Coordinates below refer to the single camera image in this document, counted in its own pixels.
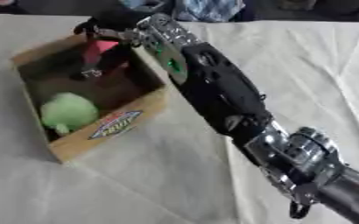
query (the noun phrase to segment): red object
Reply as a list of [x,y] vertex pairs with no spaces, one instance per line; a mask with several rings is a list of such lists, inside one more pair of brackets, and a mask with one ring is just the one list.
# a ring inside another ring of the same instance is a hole
[[86,50],[84,52],[84,63],[86,64],[92,64],[97,63],[99,59],[101,58],[101,53],[109,50],[113,46],[118,45],[117,42],[113,41],[103,41],[103,40],[94,40],[92,41]]

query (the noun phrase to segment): cardboard box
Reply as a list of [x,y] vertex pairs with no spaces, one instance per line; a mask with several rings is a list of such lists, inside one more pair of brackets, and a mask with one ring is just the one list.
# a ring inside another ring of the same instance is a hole
[[[26,100],[48,147],[62,162],[132,129],[165,105],[164,83],[135,52],[129,58],[131,70],[127,72],[125,65],[113,70],[113,75],[95,80],[69,79],[70,74],[81,70],[81,53],[85,48],[84,37],[72,36],[13,58],[25,83]],[[100,119],[63,137],[44,127],[40,121],[40,106],[61,92],[72,92],[92,101],[99,108]]]

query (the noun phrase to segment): white tablecloth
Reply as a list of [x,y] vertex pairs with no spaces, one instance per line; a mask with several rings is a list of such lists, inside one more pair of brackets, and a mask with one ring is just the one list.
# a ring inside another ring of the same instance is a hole
[[[288,218],[288,199],[206,125],[158,67],[169,85],[165,112],[55,164],[9,58],[66,37],[84,20],[0,15],[0,224],[299,222]],[[325,131],[359,170],[359,24],[186,27],[249,75],[288,130]],[[301,223],[347,222],[318,205]]]

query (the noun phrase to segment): green component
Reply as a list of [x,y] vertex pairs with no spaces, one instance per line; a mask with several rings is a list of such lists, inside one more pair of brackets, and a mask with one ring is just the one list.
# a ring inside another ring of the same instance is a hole
[[181,71],[180,64],[175,59],[170,59],[169,62],[167,62],[167,65],[174,70],[174,72],[179,73]]
[[60,136],[93,123],[99,118],[97,107],[89,100],[72,93],[55,95],[40,108],[42,123]]
[[155,49],[156,49],[157,53],[162,53],[163,52],[163,47],[159,42],[156,43]]

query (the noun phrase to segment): robotic arm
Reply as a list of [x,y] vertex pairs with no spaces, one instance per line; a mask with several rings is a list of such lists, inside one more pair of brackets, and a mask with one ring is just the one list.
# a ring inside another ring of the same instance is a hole
[[359,172],[340,160],[337,146],[318,130],[286,133],[265,108],[265,95],[209,43],[165,14],[144,18],[131,29],[88,27],[89,37],[93,31],[98,39],[143,46],[209,125],[231,137],[291,200],[292,218],[304,218],[311,205],[321,203],[359,223]]

